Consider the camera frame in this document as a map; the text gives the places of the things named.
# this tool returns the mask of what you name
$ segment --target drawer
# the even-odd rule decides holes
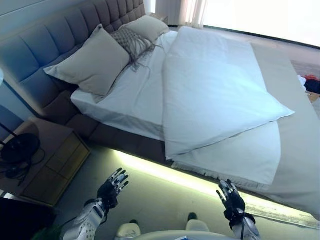
[[[39,200],[50,205],[55,205],[67,184],[68,180],[57,174],[53,179],[51,186]]]
[[[88,154],[89,150],[83,144],[80,144],[59,172],[60,175],[68,180],[71,179]]]
[[[51,168],[56,172],[60,172],[64,167],[68,159],[75,152],[77,147],[80,145],[78,137],[72,133],[58,149],[58,151],[52,156],[49,162],[46,164],[47,167]]]
[[[52,187],[52,182],[56,176],[56,172],[48,167],[43,167],[22,195],[36,200],[40,199],[47,189]]]

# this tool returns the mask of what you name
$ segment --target nightstand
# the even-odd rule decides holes
[[[30,118],[14,132],[38,136],[45,154],[41,149],[35,153],[33,163],[43,160],[31,167],[20,186],[18,180],[0,174],[0,189],[18,198],[54,206],[89,156],[89,148],[73,129],[38,118]]]
[[[161,15],[158,13],[153,13],[153,12],[150,12],[148,15],[150,17],[156,18],[156,19],[158,19],[168,25],[168,20],[169,20],[168,16],[164,16],[164,15]]]

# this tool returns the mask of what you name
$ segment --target carpet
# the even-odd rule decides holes
[[[291,60],[291,63],[296,71],[296,74],[300,76],[305,76],[309,74],[315,75],[320,79],[320,63],[319,65],[305,63],[301,61]],[[312,106],[320,119],[320,98],[312,103]]]
[[[291,60],[291,63],[298,75],[305,76],[308,74],[313,74],[317,78],[320,78],[320,63],[317,65],[296,60]]]

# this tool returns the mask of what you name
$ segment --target gray pillow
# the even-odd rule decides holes
[[[127,27],[122,27],[118,31],[111,33],[111,36],[128,52],[130,63],[136,68],[138,67],[138,59],[155,48],[155,45],[150,40],[143,38]]]
[[[106,96],[120,72],[129,63],[129,54],[102,27],[75,54],[44,72],[88,93]]]
[[[152,16],[140,17],[138,20],[130,22],[121,28],[124,27],[134,31],[145,39],[150,40],[152,43],[155,43],[160,35],[170,31],[169,27],[164,22]]]

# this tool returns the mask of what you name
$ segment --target fringe trim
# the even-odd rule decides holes
[[[231,175],[221,174],[221,173],[210,171],[210,170],[205,170],[203,168],[191,166],[191,165],[188,165],[188,164],[185,164],[182,162],[178,162],[178,161],[175,161],[171,167],[174,169],[181,169],[181,170],[195,172],[195,173],[198,173],[198,174],[201,174],[204,176],[208,176],[208,177],[212,177],[212,178],[215,178],[218,180],[225,180],[226,181],[227,179],[230,179],[234,184],[239,185],[240,187],[243,187],[243,188],[256,189],[259,191],[266,191],[270,187],[267,184],[254,182],[254,181],[247,180],[247,179],[237,177],[237,176],[231,176]]]

